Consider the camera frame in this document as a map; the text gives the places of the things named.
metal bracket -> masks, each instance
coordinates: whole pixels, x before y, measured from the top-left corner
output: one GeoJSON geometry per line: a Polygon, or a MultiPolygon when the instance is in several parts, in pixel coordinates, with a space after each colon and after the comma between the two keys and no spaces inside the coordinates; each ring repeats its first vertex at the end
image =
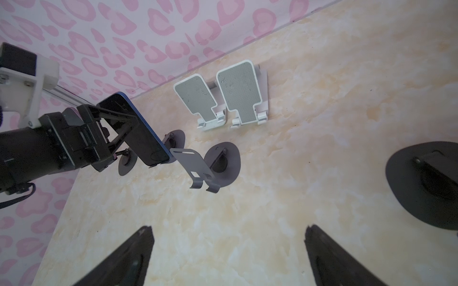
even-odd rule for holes
{"type": "Polygon", "coordinates": [[[202,156],[192,149],[171,148],[170,153],[180,162],[183,168],[188,172],[192,179],[191,189],[202,188],[203,181],[208,185],[207,191],[217,193],[221,187],[218,179],[211,171],[210,167],[205,163],[202,156]]]}
{"type": "Polygon", "coordinates": [[[229,186],[240,173],[240,152],[230,142],[219,143],[208,150],[205,159],[192,149],[171,148],[170,153],[180,162],[191,177],[191,189],[200,189],[203,181],[207,191],[217,193],[229,186]]]}

cable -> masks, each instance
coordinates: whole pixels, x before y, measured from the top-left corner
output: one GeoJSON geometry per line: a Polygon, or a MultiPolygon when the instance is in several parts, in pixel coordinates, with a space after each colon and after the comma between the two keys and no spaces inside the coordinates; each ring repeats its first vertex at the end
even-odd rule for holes
{"type": "Polygon", "coordinates": [[[22,196],[22,197],[19,197],[19,198],[15,198],[13,200],[8,200],[6,202],[2,202],[0,203],[0,209],[3,209],[3,208],[6,208],[7,206],[10,206],[10,205],[14,205],[20,201],[23,201],[25,200],[26,198],[30,197],[31,195],[33,195],[33,193],[35,193],[35,190],[37,189],[37,187],[35,186],[34,183],[25,183],[24,184],[24,188],[30,188],[32,187],[32,192],[28,195],[25,195],[25,196],[22,196]]]}

blue smartphone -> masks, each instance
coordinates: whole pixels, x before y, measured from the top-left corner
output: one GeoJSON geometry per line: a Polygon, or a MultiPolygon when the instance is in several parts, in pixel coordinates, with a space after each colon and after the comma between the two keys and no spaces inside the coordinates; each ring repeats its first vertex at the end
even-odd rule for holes
{"type": "MultiPolygon", "coordinates": [[[[167,163],[171,159],[172,154],[170,151],[165,147],[124,93],[117,92],[99,102],[97,106],[138,117],[140,124],[126,136],[125,142],[138,155],[143,163],[148,166],[155,166],[157,164],[167,163]]],[[[124,124],[124,122],[112,119],[105,120],[116,132],[118,132],[124,124]]]]}

white mounting bracket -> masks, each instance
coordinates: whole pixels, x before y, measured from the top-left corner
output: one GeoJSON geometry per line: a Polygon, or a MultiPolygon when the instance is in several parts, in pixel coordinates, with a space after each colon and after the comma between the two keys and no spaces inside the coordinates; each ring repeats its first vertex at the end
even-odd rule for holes
{"type": "Polygon", "coordinates": [[[0,105],[3,111],[21,115],[19,128],[41,126],[38,120],[42,89],[53,89],[59,81],[59,63],[37,55],[35,76],[0,68],[0,105]]]}

pink leopard print wall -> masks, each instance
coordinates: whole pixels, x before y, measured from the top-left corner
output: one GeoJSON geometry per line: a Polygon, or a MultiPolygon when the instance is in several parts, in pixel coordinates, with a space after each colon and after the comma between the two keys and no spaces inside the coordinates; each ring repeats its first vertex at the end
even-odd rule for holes
{"type": "MultiPolygon", "coordinates": [[[[43,96],[40,116],[68,105],[43,96]]],[[[5,112],[0,132],[17,129],[19,114],[5,112]]],[[[0,210],[0,286],[31,285],[78,171],[35,180],[37,190],[22,202],[0,210]]],[[[0,201],[19,197],[0,193],[0,201]]]]}
{"type": "Polygon", "coordinates": [[[96,103],[136,96],[335,0],[0,0],[0,41],[60,63],[96,103]]]}

